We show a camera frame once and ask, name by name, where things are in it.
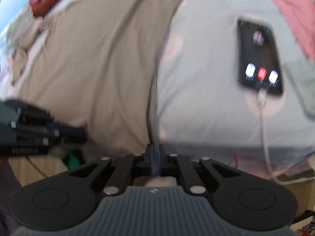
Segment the grey polka dot bedsheet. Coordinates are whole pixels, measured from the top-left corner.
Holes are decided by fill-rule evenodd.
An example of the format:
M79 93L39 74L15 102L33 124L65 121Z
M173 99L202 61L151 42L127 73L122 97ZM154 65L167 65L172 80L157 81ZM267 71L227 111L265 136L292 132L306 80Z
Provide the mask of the grey polka dot bedsheet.
M157 129L161 142L192 158L262 158L256 93L237 82L236 16L272 24L284 94L265 107L273 164L285 167L314 154L314 118L299 101L291 75L307 60L271 0L183 0L172 20L159 64Z

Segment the rust red cushion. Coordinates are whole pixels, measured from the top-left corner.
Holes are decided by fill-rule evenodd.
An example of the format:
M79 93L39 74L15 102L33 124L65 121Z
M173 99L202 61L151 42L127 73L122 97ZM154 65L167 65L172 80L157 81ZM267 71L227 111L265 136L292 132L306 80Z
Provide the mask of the rust red cushion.
M49 11L61 0L29 0L32 14L35 18L44 18Z

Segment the black smartphone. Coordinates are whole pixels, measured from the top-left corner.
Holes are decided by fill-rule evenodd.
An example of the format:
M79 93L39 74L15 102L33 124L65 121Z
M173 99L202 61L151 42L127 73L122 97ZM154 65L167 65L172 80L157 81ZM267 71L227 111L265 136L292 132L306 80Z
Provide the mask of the black smartphone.
M247 88L264 89L282 96L283 76L278 48L271 25L245 17L237 19L239 83Z

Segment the grey clothes pile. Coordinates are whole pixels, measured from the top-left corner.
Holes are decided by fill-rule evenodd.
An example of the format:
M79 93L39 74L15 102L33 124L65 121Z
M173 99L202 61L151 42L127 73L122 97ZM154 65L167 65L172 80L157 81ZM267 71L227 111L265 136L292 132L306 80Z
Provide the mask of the grey clothes pile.
M296 60L285 63L284 68L304 113L314 120L314 61Z

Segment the taupe long sleeve shirt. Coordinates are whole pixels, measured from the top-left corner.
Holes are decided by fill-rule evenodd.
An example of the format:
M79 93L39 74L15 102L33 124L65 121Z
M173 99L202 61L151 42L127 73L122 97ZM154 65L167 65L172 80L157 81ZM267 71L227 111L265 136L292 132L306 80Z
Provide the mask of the taupe long sleeve shirt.
M75 0L51 16L17 98L86 127L105 150L154 138L156 59L181 0Z

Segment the dark pink pillow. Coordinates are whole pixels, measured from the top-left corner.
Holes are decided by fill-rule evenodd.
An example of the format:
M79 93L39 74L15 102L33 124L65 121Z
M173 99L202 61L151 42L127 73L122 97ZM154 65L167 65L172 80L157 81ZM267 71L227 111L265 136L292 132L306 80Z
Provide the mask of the dark pink pillow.
M314 59L314 0L273 0L308 58Z

